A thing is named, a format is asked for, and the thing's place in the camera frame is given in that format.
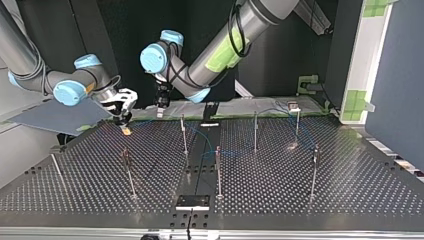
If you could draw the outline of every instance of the cable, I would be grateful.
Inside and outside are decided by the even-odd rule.
[[[249,54],[251,44],[249,46],[247,46],[247,49],[246,49],[246,38],[245,38],[243,26],[241,24],[240,8],[241,8],[241,5],[237,4],[237,0],[234,1],[233,6],[231,7],[230,15],[228,17],[227,27],[228,27],[228,36],[229,36],[231,46],[233,47],[234,52],[237,54],[237,56],[243,58],[243,57],[246,57]],[[240,34],[240,37],[241,37],[241,50],[240,51],[237,49],[237,46],[236,46],[235,41],[234,41],[233,31],[232,31],[232,25],[234,23],[234,15],[235,15],[235,18],[236,18],[237,28],[239,30],[239,34]],[[175,67],[174,67],[174,65],[171,61],[172,53],[170,51],[170,47],[174,45],[175,51],[177,52],[177,55],[179,55],[177,44],[174,43],[174,42],[170,42],[170,43],[166,43],[164,41],[161,41],[161,42],[165,43],[168,46],[167,56],[168,56],[168,59],[169,59],[168,60],[169,61],[169,67],[168,67],[167,72],[166,72],[166,79],[167,79],[168,83],[172,84],[172,82],[175,81],[175,79],[178,78],[179,80],[181,80],[187,86],[195,88],[195,89],[214,88],[214,87],[218,86],[225,79],[225,77],[228,74],[228,68],[226,68],[224,70],[224,72],[221,73],[222,76],[218,80],[215,80],[214,84],[206,85],[206,86],[199,85],[195,81],[193,81],[193,79],[191,78],[190,67],[188,67],[186,64],[181,66],[180,69],[178,69],[178,70],[175,69]],[[172,79],[169,79],[170,69],[174,72],[174,76],[172,77]],[[187,79],[188,79],[189,82],[186,81],[186,79],[184,79],[183,77],[180,76],[181,72],[184,69],[187,69],[186,70],[186,76],[187,76]]]
[[[227,29],[228,29],[228,37],[230,38],[230,43],[231,43],[231,46],[233,47],[234,52],[237,54],[237,56],[243,58],[249,55],[251,45],[249,45],[246,49],[246,39],[244,35],[244,29],[241,24],[240,8],[241,8],[241,5],[237,4],[237,0],[235,0],[233,6],[231,7],[230,16],[228,17]],[[232,27],[234,23],[234,19],[233,19],[234,15],[236,16],[236,24],[237,24],[237,28],[239,30],[239,34],[241,38],[240,51],[237,49],[237,46],[234,42],[234,37],[233,37]]]
[[[14,16],[16,19],[19,20],[19,22],[21,22],[23,24],[23,20],[15,13],[9,12],[12,16]],[[46,64],[43,60],[43,58],[41,57],[40,51],[38,50],[37,46],[34,44],[34,42],[26,35],[23,33],[23,35],[25,36],[25,38],[27,39],[29,45],[31,46],[32,50],[34,51],[36,57],[37,57],[37,64],[35,65],[34,70],[29,73],[29,74],[25,74],[25,75],[19,75],[14,73],[13,71],[11,71],[9,69],[9,71],[12,73],[12,75],[15,77],[16,80],[18,81],[27,81],[27,80],[31,80],[36,78],[40,73],[41,75],[41,93],[44,96],[47,96],[48,94],[46,93],[46,83],[47,86],[50,90],[50,92],[53,92],[52,87],[50,86],[50,83],[48,83],[47,77],[46,77]]]
[[[309,22],[309,27],[312,29],[312,23],[313,23],[313,18],[314,18],[314,14],[315,14],[315,9],[316,9],[316,0],[314,0],[314,3],[312,4],[312,11],[311,11],[311,21]],[[318,72],[318,63],[316,62],[316,56],[315,56],[315,49],[314,49],[314,45],[312,43],[312,38],[310,38],[311,40],[311,50],[312,50],[312,57],[314,59],[315,62],[315,68]],[[340,112],[337,110],[336,105],[334,105],[334,103],[331,101],[330,97],[327,94],[327,91],[324,88],[324,85],[322,83],[320,83],[322,90],[324,92],[325,97],[327,98],[327,100],[330,102],[331,105],[333,105],[334,110],[337,112],[337,114],[340,116]]]
[[[208,145],[209,145],[210,150],[213,151],[213,147],[212,147],[211,141],[209,140],[209,138],[204,133],[200,132],[199,130],[195,129],[194,127],[188,126],[187,124],[184,124],[184,125],[186,127],[190,128],[192,131],[194,131],[194,132],[200,134],[202,137],[204,137],[206,139],[206,141],[208,142]]]
[[[322,83],[320,83],[320,84],[321,84],[321,88],[322,88],[322,91],[324,92],[325,97],[326,97],[326,98],[327,98],[327,100],[330,102],[330,104],[331,104],[331,105],[333,105],[333,108],[334,108],[334,110],[336,111],[337,115],[339,115],[339,116],[340,116],[340,112],[339,112],[339,110],[337,110],[336,105],[334,105],[334,103],[331,101],[330,97],[329,97],[329,96],[328,96],[328,94],[327,94],[327,91],[326,91],[326,90],[325,90],[325,88],[324,88],[324,85],[323,85]]]

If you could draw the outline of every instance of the metal pegboard table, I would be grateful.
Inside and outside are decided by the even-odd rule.
[[[186,122],[197,127],[198,122]],[[187,165],[179,121],[141,123],[125,136],[104,123],[0,191],[1,226],[169,228]],[[188,150],[195,144],[187,131]],[[128,148],[138,198],[121,154]]]
[[[224,198],[212,229],[424,231],[418,179],[335,118],[301,121],[293,147],[293,122],[259,119],[256,154],[253,120],[221,122]],[[313,144],[322,163],[311,198]]]
[[[302,123],[302,141],[294,147],[288,119],[259,119],[256,154],[251,119],[222,120],[220,128],[204,130],[222,149],[222,200],[214,197],[216,171],[200,171],[214,164],[213,157],[201,154],[209,151],[208,145],[187,131],[186,159],[178,121],[139,126],[130,137],[104,124],[59,157],[67,190],[50,159],[1,189],[0,226],[190,227],[193,234],[198,229],[251,230],[276,236],[293,230],[424,232],[424,185],[419,180],[335,118],[308,117]],[[306,129],[322,151],[312,199]],[[136,159],[133,172],[142,196],[136,201],[129,197],[119,162],[124,146]],[[196,174],[187,169],[187,161],[198,161]],[[193,179],[196,187],[186,188]],[[175,212],[176,198],[191,191],[211,195],[208,212],[194,212],[191,218]],[[179,225],[183,218],[190,218],[189,226]]]

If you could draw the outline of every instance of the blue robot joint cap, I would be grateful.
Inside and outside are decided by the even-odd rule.
[[[173,30],[163,30],[160,34],[160,40],[174,42],[180,46],[183,46],[184,36]]]

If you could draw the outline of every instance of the gray panel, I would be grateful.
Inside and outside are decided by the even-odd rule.
[[[424,169],[422,23],[424,1],[393,5],[366,130],[419,169]]]
[[[330,100],[340,107],[352,58],[362,9],[362,0],[339,0],[325,88]]]
[[[56,100],[50,100],[14,116],[9,121],[78,136],[82,133],[77,131],[81,126],[95,125],[108,117],[110,115],[91,99],[85,99],[73,107],[65,106]]]

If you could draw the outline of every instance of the vertical metal pin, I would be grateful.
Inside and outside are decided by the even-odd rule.
[[[184,139],[184,153],[185,155],[188,154],[188,150],[187,150],[187,138],[185,135],[185,126],[184,126],[184,114],[181,115],[181,131],[183,132],[183,139]]]
[[[300,111],[297,112],[296,118],[296,137],[299,136]]]
[[[50,156],[53,159],[53,163],[54,163],[54,166],[56,168],[57,173],[59,174],[60,177],[62,177],[62,171],[60,171],[59,164],[57,163],[57,160],[56,160],[56,156],[53,153],[50,154]]]
[[[255,111],[255,146],[254,146],[254,151],[257,152],[258,151],[258,142],[257,142],[257,137],[258,137],[258,113]]]
[[[318,144],[316,144],[315,148],[314,148],[313,161],[314,161],[314,175],[312,176],[311,202],[312,202],[313,198],[315,197],[315,181],[316,181],[316,176],[317,176],[317,169],[318,169],[320,161],[321,161],[321,153],[320,153],[320,149],[319,149]]]
[[[221,148],[219,146],[216,147],[216,155],[215,155],[215,162],[216,162],[216,170],[217,170],[217,175],[218,175],[218,199],[222,199],[224,198],[224,196],[222,195],[222,190],[221,190]]]
[[[60,180],[62,181],[63,187],[65,188],[65,191],[67,192],[65,179],[63,178],[62,171],[60,170],[59,164],[57,163],[56,156],[54,155],[54,153],[51,153],[50,156],[53,159],[54,166],[56,168],[57,173],[59,174]]]
[[[129,153],[128,148],[124,148],[124,151],[122,152],[122,162],[124,164],[125,171],[128,174],[128,179],[130,181],[131,191],[132,191],[132,194],[133,194],[132,197],[136,198],[137,194],[135,192],[134,182],[133,182],[133,179],[132,179],[132,176],[131,176],[131,165],[132,165],[132,163],[131,163],[130,153]]]

